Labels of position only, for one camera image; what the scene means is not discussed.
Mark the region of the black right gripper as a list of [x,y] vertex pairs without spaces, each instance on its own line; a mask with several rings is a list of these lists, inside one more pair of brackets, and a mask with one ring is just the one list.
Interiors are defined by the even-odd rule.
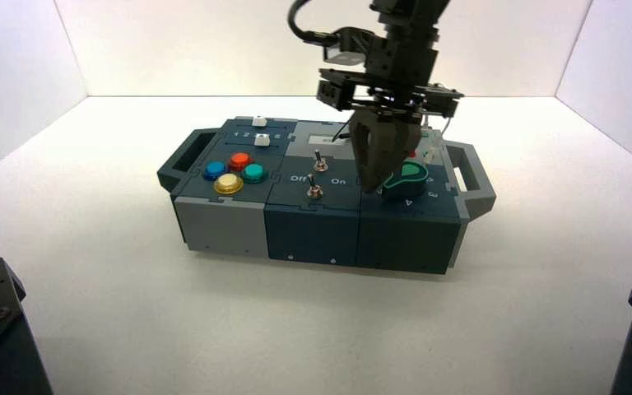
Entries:
[[[394,40],[371,32],[338,32],[338,41],[323,49],[326,63],[363,64],[363,72],[321,68],[317,99],[337,110],[373,110],[391,114],[433,114],[452,118],[463,94],[429,83],[437,51],[426,41]],[[389,189],[402,162],[417,148],[421,124],[389,119],[380,124],[381,189]],[[378,116],[355,111],[349,133],[355,164],[365,193],[380,184],[377,158]]]

